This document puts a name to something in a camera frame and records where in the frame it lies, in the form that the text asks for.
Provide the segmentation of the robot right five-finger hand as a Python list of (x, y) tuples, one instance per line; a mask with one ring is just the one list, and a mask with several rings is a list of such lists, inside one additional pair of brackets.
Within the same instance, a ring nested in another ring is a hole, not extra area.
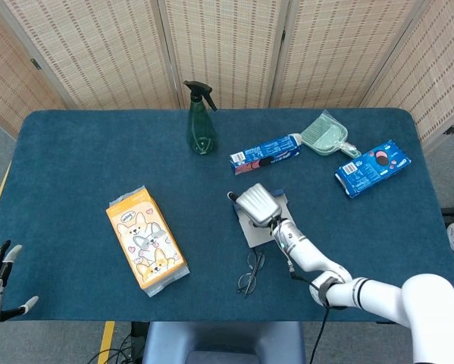
[(227, 197), (244, 211), (257, 228), (268, 228), (281, 219), (282, 208), (260, 183), (254, 184), (240, 195), (230, 191)]

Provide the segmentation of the grey and blue box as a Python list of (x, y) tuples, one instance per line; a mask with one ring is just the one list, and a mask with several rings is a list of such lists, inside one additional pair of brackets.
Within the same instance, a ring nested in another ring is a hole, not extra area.
[[(281, 216), (288, 218), (293, 221), (293, 217), (288, 209), (288, 199), (283, 189), (271, 190), (270, 194), (274, 197), (276, 202), (282, 208)], [(243, 234), (246, 238), (249, 248), (255, 248), (264, 243), (273, 241), (274, 238), (271, 236), (270, 228), (259, 228), (253, 225), (253, 222), (247, 217), (246, 213), (236, 204), (233, 204), (233, 210), (235, 211)]]

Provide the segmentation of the black thin-frame eyeglasses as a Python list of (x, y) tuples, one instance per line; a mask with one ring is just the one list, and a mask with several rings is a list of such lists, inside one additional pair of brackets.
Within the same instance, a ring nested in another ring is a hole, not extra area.
[(253, 250), (247, 257), (247, 265), (250, 271), (241, 275), (237, 281), (237, 293), (250, 295), (257, 284), (257, 274), (263, 268), (265, 255), (263, 251)]

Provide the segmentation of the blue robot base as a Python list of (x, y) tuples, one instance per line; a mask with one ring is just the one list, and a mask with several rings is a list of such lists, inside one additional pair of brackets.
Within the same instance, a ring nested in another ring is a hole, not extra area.
[(301, 322), (153, 322), (142, 364), (306, 364)]

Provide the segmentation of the long blue cookie box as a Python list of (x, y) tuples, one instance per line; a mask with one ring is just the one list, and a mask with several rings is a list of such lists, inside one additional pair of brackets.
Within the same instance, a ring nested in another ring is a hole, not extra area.
[(254, 171), (297, 156), (301, 146), (301, 135), (299, 133), (290, 133), (231, 154), (230, 166), (235, 175)]

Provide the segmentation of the green spray bottle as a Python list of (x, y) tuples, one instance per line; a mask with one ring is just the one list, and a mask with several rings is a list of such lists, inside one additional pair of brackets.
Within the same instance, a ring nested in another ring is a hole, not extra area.
[(184, 80), (183, 85), (190, 91), (186, 140), (196, 154), (207, 155), (213, 152), (217, 145), (217, 134), (205, 107), (207, 102), (212, 111), (217, 111), (211, 98), (212, 88), (194, 80)]

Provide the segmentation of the green dustpan in bag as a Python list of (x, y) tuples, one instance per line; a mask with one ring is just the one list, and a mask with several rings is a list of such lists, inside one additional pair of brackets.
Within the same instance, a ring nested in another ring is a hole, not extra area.
[(362, 154), (348, 142), (348, 135), (347, 128), (326, 109), (300, 133), (302, 143), (319, 155), (341, 151), (350, 158), (358, 158)]

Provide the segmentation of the orange corgi tissue pack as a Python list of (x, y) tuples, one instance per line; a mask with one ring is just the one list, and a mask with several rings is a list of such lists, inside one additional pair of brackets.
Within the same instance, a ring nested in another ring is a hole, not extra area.
[(139, 287), (148, 297), (189, 274), (171, 229), (145, 187), (110, 202), (106, 214)]

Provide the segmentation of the wide blue cookie box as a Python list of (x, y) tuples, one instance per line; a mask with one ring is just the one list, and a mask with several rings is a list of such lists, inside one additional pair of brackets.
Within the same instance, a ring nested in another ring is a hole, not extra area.
[(412, 160), (392, 140), (338, 167), (334, 177), (346, 195), (354, 198), (399, 173)]

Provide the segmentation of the woven folding screen panel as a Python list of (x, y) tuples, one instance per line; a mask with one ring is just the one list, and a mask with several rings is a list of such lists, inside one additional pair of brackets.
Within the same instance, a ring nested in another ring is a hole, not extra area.
[(159, 0), (0, 0), (69, 109), (180, 108)]
[(159, 0), (185, 103), (186, 80), (219, 109), (265, 108), (289, 0)]
[(0, 127), (15, 138), (30, 113), (64, 108), (61, 96), (0, 15)]
[(424, 145), (454, 124), (454, 0), (424, 0), (362, 104), (407, 111)]
[(289, 0), (269, 105), (358, 108), (424, 0)]

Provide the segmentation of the blue table cloth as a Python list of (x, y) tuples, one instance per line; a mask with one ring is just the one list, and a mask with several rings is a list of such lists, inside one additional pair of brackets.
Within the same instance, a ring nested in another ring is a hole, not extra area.
[[(197, 155), (184, 110), (37, 111), (24, 121), (0, 199), (0, 244), (23, 249), (5, 308), (38, 296), (29, 320), (315, 321), (324, 311), (291, 279), (277, 246), (252, 294), (237, 291), (249, 248), (227, 194), (253, 184), (282, 189), (299, 229), (356, 277), (399, 286), (433, 273), (454, 284), (454, 257), (412, 116), (397, 108), (337, 109), (360, 149), (387, 140), (411, 159), (397, 175), (349, 198), (335, 170), (341, 153), (298, 156), (234, 175), (231, 154), (288, 133), (315, 109), (220, 110), (219, 147)], [(153, 297), (136, 282), (106, 214), (119, 196), (146, 187), (190, 273)]]

